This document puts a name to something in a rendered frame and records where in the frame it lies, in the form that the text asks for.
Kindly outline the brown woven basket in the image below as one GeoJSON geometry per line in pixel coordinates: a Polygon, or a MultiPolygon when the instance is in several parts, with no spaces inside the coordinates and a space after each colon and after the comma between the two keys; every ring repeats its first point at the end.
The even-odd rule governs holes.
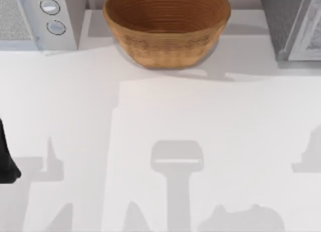
{"type": "Polygon", "coordinates": [[[213,48],[231,16],[228,0],[106,0],[113,36],[146,68],[193,66],[213,48]]]}

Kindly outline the pale microwave oven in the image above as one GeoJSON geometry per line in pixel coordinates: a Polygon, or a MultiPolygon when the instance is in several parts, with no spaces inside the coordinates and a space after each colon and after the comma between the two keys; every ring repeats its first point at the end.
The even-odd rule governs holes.
{"type": "Polygon", "coordinates": [[[78,49],[87,0],[55,0],[56,15],[40,9],[44,0],[0,0],[0,51],[74,51],[78,49]],[[63,35],[51,34],[47,22],[61,21],[63,35]]]}

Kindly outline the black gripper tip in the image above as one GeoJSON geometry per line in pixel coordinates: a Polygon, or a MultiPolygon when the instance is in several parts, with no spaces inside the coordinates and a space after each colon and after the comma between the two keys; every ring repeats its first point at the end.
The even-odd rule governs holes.
{"type": "Polygon", "coordinates": [[[10,155],[3,122],[0,119],[0,184],[13,184],[21,175],[20,169],[10,155]]]}

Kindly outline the microwave knob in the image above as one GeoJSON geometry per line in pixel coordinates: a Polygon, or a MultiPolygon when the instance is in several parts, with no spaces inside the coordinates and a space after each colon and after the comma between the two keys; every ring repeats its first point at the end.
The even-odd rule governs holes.
{"type": "Polygon", "coordinates": [[[55,0],[40,1],[40,9],[48,15],[56,15],[60,12],[60,5],[55,0]]]}
{"type": "Polygon", "coordinates": [[[56,36],[63,35],[66,32],[66,26],[58,20],[47,22],[46,27],[51,34],[56,36]]]}

